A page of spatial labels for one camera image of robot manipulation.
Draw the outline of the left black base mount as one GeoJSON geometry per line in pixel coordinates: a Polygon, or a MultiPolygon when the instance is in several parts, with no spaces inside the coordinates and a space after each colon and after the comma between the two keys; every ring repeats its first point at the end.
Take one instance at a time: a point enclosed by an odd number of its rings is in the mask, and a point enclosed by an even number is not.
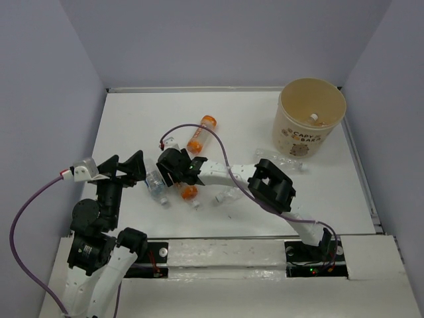
{"type": "Polygon", "coordinates": [[[169,244],[167,241],[149,241],[146,253],[128,269],[125,278],[167,278],[169,272],[168,250],[169,244]]]}

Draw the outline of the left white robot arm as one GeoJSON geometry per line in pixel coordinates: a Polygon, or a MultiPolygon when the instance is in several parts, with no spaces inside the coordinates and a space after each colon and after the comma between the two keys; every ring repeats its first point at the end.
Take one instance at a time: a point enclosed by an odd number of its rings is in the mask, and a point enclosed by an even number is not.
{"type": "Polygon", "coordinates": [[[72,211],[73,241],[62,298],[65,316],[104,317],[129,268],[146,256],[145,233],[125,228],[117,237],[109,235],[118,226],[123,189],[146,178],[143,153],[138,150],[123,163],[117,155],[100,165],[86,158],[61,175],[94,184],[97,196],[77,202],[72,211]]]}

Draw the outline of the blue label water bottle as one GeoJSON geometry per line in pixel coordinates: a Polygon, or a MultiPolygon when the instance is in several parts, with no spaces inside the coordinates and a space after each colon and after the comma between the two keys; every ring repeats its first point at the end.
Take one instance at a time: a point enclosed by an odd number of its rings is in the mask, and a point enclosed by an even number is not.
{"type": "Polygon", "coordinates": [[[144,161],[146,168],[146,179],[145,184],[152,196],[152,198],[158,202],[160,205],[168,204],[168,198],[166,195],[166,186],[162,181],[162,176],[160,175],[156,164],[150,158],[147,158],[144,161]]]}

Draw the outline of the white cap bottle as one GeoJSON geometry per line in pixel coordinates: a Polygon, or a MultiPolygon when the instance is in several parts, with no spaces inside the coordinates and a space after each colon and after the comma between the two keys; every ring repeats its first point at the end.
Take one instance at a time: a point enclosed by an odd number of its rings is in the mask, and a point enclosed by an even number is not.
{"type": "Polygon", "coordinates": [[[317,126],[318,125],[318,119],[319,119],[318,115],[313,113],[307,118],[305,123],[307,125],[310,125],[310,126],[317,126]]]}

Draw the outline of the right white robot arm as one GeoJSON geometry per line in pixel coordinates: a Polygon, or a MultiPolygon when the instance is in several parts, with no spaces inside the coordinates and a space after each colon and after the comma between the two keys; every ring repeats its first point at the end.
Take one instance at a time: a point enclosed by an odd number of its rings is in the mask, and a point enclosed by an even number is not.
{"type": "Polygon", "coordinates": [[[283,218],[299,235],[308,257],[319,260],[329,252],[331,232],[319,221],[293,213],[296,195],[293,181],[275,164],[261,159],[257,164],[222,164],[206,157],[189,157],[184,149],[164,148],[156,163],[167,186],[237,187],[267,212],[283,218]]]}

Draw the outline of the orange label bottle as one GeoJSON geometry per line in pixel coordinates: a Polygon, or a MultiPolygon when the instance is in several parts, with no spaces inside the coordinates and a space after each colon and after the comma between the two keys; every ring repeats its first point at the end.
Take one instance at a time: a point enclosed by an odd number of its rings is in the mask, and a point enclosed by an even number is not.
{"type": "Polygon", "coordinates": [[[196,199],[198,190],[194,185],[187,185],[185,183],[177,183],[175,185],[176,191],[179,196],[194,209],[199,208],[200,203],[196,199]]]}
{"type": "Polygon", "coordinates": [[[209,131],[205,130],[205,127],[214,131],[215,127],[217,126],[217,121],[214,117],[210,115],[205,115],[201,119],[200,125],[201,128],[198,127],[196,129],[193,136],[186,145],[186,149],[194,155],[198,155],[205,146],[205,143],[207,142],[209,131]]]}

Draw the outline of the clear crushed plastic bottle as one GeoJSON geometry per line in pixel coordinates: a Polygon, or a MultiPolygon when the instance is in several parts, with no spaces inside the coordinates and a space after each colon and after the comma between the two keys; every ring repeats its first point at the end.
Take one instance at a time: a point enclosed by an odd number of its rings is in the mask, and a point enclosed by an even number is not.
{"type": "Polygon", "coordinates": [[[223,191],[220,191],[215,196],[215,203],[217,205],[222,205],[225,203],[232,203],[243,198],[244,193],[237,187],[228,187],[223,191]]]}

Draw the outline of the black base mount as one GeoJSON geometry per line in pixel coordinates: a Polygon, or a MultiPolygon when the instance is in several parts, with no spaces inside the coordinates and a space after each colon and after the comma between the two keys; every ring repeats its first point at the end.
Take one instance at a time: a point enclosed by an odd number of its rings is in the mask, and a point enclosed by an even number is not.
{"type": "Polygon", "coordinates": [[[167,241],[149,241],[146,253],[128,269],[125,278],[167,278],[169,272],[168,250],[169,244],[167,241]]]}
{"type": "Polygon", "coordinates": [[[345,254],[342,242],[338,242],[337,255],[333,260],[335,241],[331,241],[330,251],[322,256],[316,250],[310,250],[300,240],[284,243],[286,254],[286,276],[288,278],[344,277],[348,278],[345,254]]]}

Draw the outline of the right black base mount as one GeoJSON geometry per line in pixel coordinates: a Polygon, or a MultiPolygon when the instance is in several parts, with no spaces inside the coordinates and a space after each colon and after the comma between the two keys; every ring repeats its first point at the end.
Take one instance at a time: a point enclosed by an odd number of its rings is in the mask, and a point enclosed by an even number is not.
{"type": "Polygon", "coordinates": [[[284,243],[286,254],[286,276],[288,278],[344,277],[348,278],[345,254],[342,242],[338,242],[337,255],[333,260],[335,241],[331,241],[330,251],[322,256],[316,250],[310,250],[300,240],[284,243]]]}

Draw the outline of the beige capybara paper bin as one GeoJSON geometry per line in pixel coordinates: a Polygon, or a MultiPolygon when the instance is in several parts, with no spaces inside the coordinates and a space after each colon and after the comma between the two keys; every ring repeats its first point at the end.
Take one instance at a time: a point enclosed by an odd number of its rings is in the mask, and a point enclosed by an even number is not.
{"type": "Polygon", "coordinates": [[[272,141],[277,151],[297,159],[313,156],[341,123],[346,100],[333,84],[315,78],[300,78],[280,92],[272,127],[272,141]],[[305,122],[311,114],[329,126],[313,128],[305,122]]]}

